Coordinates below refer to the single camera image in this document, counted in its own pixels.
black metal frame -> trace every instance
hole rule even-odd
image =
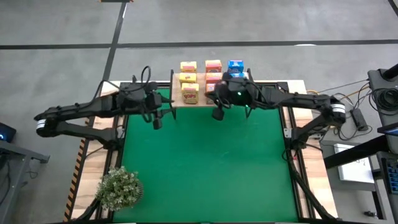
[[[325,167],[326,169],[331,169],[372,155],[376,155],[378,164],[380,165],[379,169],[372,169],[373,178],[374,180],[383,180],[393,217],[394,219],[398,219],[398,195],[389,193],[389,187],[387,186],[389,183],[389,177],[384,168],[386,158],[397,160],[398,155],[389,152],[389,144],[386,135],[376,137],[350,149],[344,150],[343,152],[324,158]],[[372,190],[372,196],[377,217],[380,220],[386,220],[386,211],[381,201],[379,187],[377,186],[377,183],[375,183],[374,186],[375,189]]]
[[[158,87],[159,88],[169,88],[170,89],[170,98],[172,96],[172,79],[173,79],[173,74],[174,71],[171,70],[170,72],[170,82],[164,82],[164,83],[158,83]],[[250,69],[248,69],[248,74],[249,74],[249,79],[252,80],[252,76],[251,76],[251,71]],[[281,87],[281,90],[284,92],[289,92],[289,88],[287,87],[287,83],[286,82],[277,82],[277,83],[267,83],[267,82],[257,82],[258,85],[267,85],[267,86],[273,86],[275,88]],[[124,85],[128,85],[128,82],[126,83],[121,83],[121,87],[123,87]],[[280,124],[282,126],[282,134],[283,134],[283,128],[288,128],[286,126],[286,120],[285,120],[285,114],[284,114],[284,110],[283,108],[279,108],[279,116],[280,116]],[[287,108],[288,113],[289,113],[289,119],[290,119],[290,123],[292,125],[291,128],[295,128],[295,118],[294,118],[294,113],[293,113],[293,109],[288,107]],[[176,113],[173,113],[173,117],[174,119],[176,119]],[[119,118],[115,118],[114,119],[114,123],[113,123],[113,127],[115,128],[118,125],[118,121]],[[128,132],[127,130],[127,124],[129,122],[129,116],[125,116],[124,117],[124,121],[123,121],[123,129],[125,130],[125,136]],[[109,167],[110,167],[110,161],[112,159],[112,153],[108,153],[106,155],[106,165],[104,168],[104,174],[108,173],[109,171]],[[123,149],[121,149],[118,152],[118,156],[116,158],[116,164],[115,167],[121,167],[121,161],[123,158]],[[303,159],[303,155],[301,151],[297,151],[296,154],[296,158],[298,161],[298,165],[300,167],[300,175],[302,177],[302,179],[304,180],[304,182],[308,185],[308,179],[307,179],[307,173],[305,171],[305,164],[304,164],[304,159]],[[292,174],[291,174],[291,167],[289,166],[289,173],[290,173],[290,179],[291,179],[291,183],[292,183],[292,190],[293,190],[293,195],[294,195],[294,200],[295,200],[295,207],[296,207],[296,214],[298,219],[303,218],[303,208],[301,205],[301,201],[300,201],[300,195],[299,195],[299,186],[298,184],[294,181]],[[310,216],[310,218],[315,219],[315,212],[314,212],[314,208],[312,207],[312,204],[310,203],[309,199],[307,199],[307,210],[308,210],[308,214]],[[114,212],[110,212],[108,213],[108,218],[107,220],[112,220],[113,219],[113,215]],[[99,208],[97,208],[97,213],[96,213],[96,219],[101,219],[102,216],[102,208],[101,206]]]

green mat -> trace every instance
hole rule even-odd
[[[114,222],[297,221],[279,112],[246,119],[235,106],[220,122],[211,111],[178,109],[160,130],[129,117],[122,165],[139,172],[145,191]]]

green plant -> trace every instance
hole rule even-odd
[[[137,172],[128,172],[124,167],[110,168],[98,184],[96,194],[103,207],[118,211],[135,205],[144,195],[144,187],[137,175]]]

concrete floor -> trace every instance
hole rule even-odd
[[[110,44],[120,7],[95,0],[0,0],[0,45]],[[387,0],[137,0],[127,5],[119,43],[373,39],[398,39],[398,17]],[[79,139],[40,138],[33,117],[49,106],[89,101],[108,53],[0,50],[0,121],[17,129],[16,144],[51,155],[47,165],[33,164],[39,177],[22,189],[14,223],[62,220]],[[167,80],[180,61],[196,60],[203,70],[209,58],[240,58],[255,79],[300,79],[307,89],[322,90],[396,64],[398,44],[117,49],[109,79],[129,80],[150,65],[153,80]],[[351,93],[361,85],[337,91]],[[369,125],[381,125],[367,102],[361,109]],[[353,128],[348,121],[344,131]],[[353,141],[375,136],[373,131]],[[326,139],[337,138],[329,133]],[[334,190],[333,196],[344,220],[387,223],[361,215],[374,208],[367,192]]]

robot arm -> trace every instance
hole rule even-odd
[[[284,130],[291,149],[304,149],[309,136],[330,125],[341,126],[346,121],[345,105],[333,96],[283,93],[258,86],[247,78],[233,78],[228,73],[224,73],[215,90],[206,96],[216,103],[212,116],[219,121],[224,116],[223,108],[229,109],[231,105],[245,106],[250,112],[256,108],[267,110],[281,106],[318,110],[320,116],[304,127]]]
[[[120,147],[118,132],[115,128],[93,129],[66,121],[77,118],[97,116],[111,118],[116,115],[139,114],[145,122],[153,122],[154,129],[162,127],[161,118],[169,110],[158,110],[163,103],[171,101],[156,92],[156,82],[146,85],[137,84],[136,79],[117,93],[94,98],[88,103],[75,103],[70,106],[51,107],[35,116],[36,132],[42,137],[55,137],[60,134],[98,140],[105,149],[116,150]]]

